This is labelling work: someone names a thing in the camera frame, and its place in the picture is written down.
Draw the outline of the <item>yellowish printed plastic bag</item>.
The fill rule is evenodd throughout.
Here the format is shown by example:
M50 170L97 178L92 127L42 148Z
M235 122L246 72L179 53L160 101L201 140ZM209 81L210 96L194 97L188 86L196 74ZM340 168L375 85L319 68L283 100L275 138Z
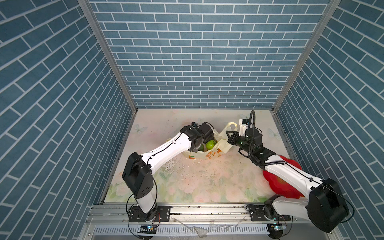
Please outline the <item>yellowish printed plastic bag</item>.
M175 137L167 141L166 149L182 153L190 159L211 159L219 157L227 153L232 147L232 145L228 143L226 131L236 129L236 123L228 123L221 132L218 132L214 128L214 140L217 144L212 150L207 150L206 144L203 143L202 133L198 128L195 129L190 124L184 126Z

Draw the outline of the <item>red flower shaped plate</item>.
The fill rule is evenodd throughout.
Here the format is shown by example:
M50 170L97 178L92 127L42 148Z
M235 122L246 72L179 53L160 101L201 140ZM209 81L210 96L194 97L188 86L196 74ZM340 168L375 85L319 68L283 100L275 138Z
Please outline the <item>red flower shaped plate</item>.
M292 199L299 199L304 197L302 193L300 193L297 189L295 189L280 177L268 171L263 171L263 176L269 182L269 186L275 194Z

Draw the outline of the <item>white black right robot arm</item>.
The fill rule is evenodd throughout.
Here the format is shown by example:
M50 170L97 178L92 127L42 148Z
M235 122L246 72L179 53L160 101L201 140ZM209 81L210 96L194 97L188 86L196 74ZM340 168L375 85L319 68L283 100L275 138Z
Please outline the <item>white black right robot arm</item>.
M302 197L294 199L274 195L265 201L264 214L269 220L292 216L312 222L318 229L330 233L337 225L349 221L354 213L337 182L312 176L285 161L283 157L251 138L236 131L227 131L228 142L245 151L247 158L262 170L271 173L297 190Z

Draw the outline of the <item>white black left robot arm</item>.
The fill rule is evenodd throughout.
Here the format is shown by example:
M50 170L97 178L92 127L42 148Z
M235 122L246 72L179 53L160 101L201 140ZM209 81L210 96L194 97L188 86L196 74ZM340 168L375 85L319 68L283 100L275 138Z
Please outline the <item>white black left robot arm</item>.
M158 187L154 174L175 156L198 152L200 146L214 139L214 128L208 123L184 126L173 138L144 154L130 154L122 173L122 179L134 195L141 211L149 214L157 206Z

